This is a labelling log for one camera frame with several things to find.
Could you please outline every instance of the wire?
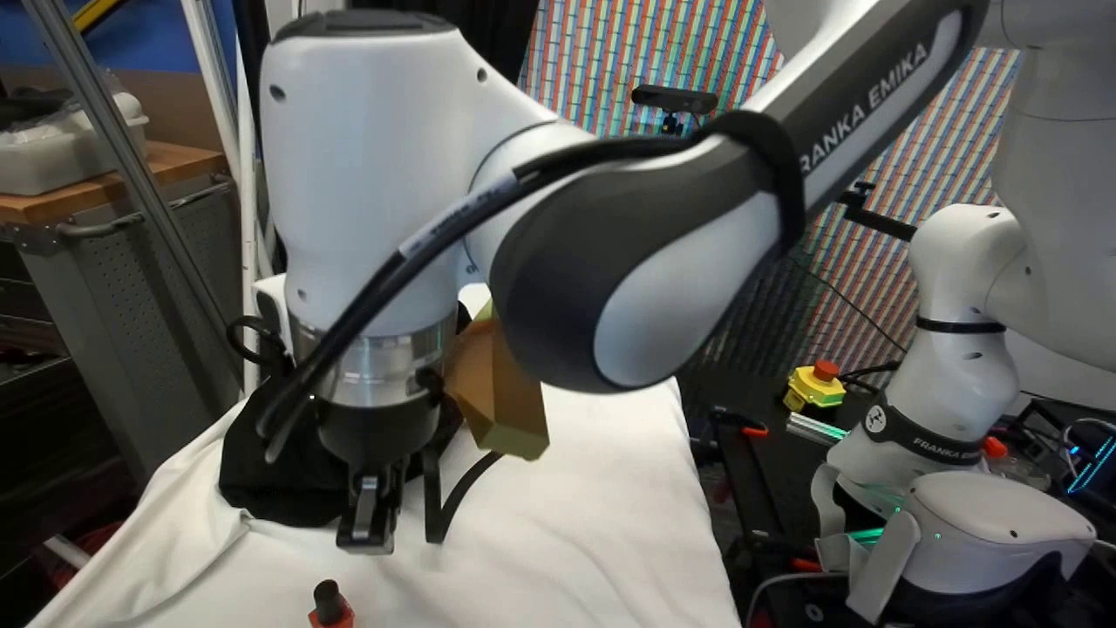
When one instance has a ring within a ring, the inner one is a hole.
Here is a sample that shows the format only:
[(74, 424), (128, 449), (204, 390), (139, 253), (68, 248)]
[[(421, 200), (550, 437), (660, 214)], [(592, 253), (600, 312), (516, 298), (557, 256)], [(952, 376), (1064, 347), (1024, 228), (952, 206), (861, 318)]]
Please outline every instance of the wire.
[(843, 574), (777, 574), (770, 578), (762, 578), (756, 589), (754, 589), (754, 599), (747, 605), (747, 619), (742, 626), (754, 628), (754, 619), (761, 612), (761, 599), (770, 585), (784, 585), (784, 582), (819, 582), (819, 578), (848, 578)]
[(454, 492), (445, 496), (445, 504), (442, 504), (442, 511), (438, 511), (434, 540), (445, 540), (449, 524), (454, 524), (455, 506), (463, 504), (466, 488), (474, 488), (478, 477), (480, 477), (490, 463), (498, 463), (498, 459), (500, 459), (498, 449), (487, 449), (474, 467), (466, 467), (466, 471), (461, 475), (461, 483), (454, 487)]

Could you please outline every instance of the metal rod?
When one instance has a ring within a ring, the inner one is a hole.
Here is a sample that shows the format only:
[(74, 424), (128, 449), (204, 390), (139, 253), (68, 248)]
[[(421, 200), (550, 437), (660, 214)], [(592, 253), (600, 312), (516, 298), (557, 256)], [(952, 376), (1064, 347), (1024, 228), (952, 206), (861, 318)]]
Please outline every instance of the metal rod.
[(167, 203), (153, 180), (145, 176), (145, 163), (128, 137), (124, 120), (118, 117), (115, 102), (109, 98), (104, 84), (96, 82), (96, 67), (84, 42), (76, 42), (66, 11), (58, 0), (24, 0), (24, 11), (30, 14), (37, 34), (54, 53), (74, 95), (78, 98), (88, 120), (99, 134), (99, 141), (110, 152), (110, 160), (118, 176), (128, 185), (128, 196), (142, 221), (153, 228), (153, 239), (171, 253), (173, 270), (182, 273), (183, 288), (199, 299), (199, 312), (204, 316), (216, 340), (223, 340), (223, 316), (211, 288), (202, 275), (202, 264), (195, 262), (183, 235), (177, 231), (173, 217), (167, 214)]

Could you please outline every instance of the black connector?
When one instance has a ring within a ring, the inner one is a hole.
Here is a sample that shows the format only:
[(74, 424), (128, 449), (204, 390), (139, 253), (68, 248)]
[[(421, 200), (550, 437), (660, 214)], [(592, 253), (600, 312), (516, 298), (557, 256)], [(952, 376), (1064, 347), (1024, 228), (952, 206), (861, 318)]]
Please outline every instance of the black connector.
[(677, 90), (660, 84), (634, 84), (632, 102), (640, 110), (709, 117), (719, 110), (719, 95), (709, 90)]

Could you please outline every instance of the yellow component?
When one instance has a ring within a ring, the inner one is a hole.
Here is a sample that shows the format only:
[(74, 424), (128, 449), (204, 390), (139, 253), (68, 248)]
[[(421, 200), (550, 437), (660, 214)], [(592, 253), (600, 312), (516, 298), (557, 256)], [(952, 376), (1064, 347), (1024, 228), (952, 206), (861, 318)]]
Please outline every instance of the yellow component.
[(835, 376), (835, 367), (819, 360), (813, 367), (799, 367), (789, 376), (789, 396), (781, 397), (789, 413), (800, 413), (806, 406), (813, 408), (835, 408), (843, 406), (843, 383)]
[(89, 30), (96, 30), (110, 11), (118, 11), (124, 0), (88, 0), (76, 14), (74, 14), (74, 30), (76, 34), (88, 34)]

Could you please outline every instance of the small black object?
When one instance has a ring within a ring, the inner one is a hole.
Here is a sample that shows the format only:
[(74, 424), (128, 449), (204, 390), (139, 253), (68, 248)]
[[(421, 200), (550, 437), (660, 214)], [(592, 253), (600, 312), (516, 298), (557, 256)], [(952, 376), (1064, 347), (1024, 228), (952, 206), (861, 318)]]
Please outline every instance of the small black object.
[(632, 102), (640, 110), (709, 117), (719, 110), (719, 95), (709, 90), (677, 90), (663, 84), (634, 84)]
[(835, 203), (843, 203), (843, 221), (879, 231), (886, 239), (895, 242), (910, 242), (913, 239), (913, 224), (899, 224), (879, 214), (868, 214), (868, 196), (874, 194), (874, 183), (854, 183), (843, 196), (835, 196)]
[(345, 596), (340, 596), (334, 578), (321, 578), (312, 585), (312, 613), (317, 613), (321, 626), (334, 626), (334, 623), (340, 623), (347, 613), (347, 605), (345, 605)]

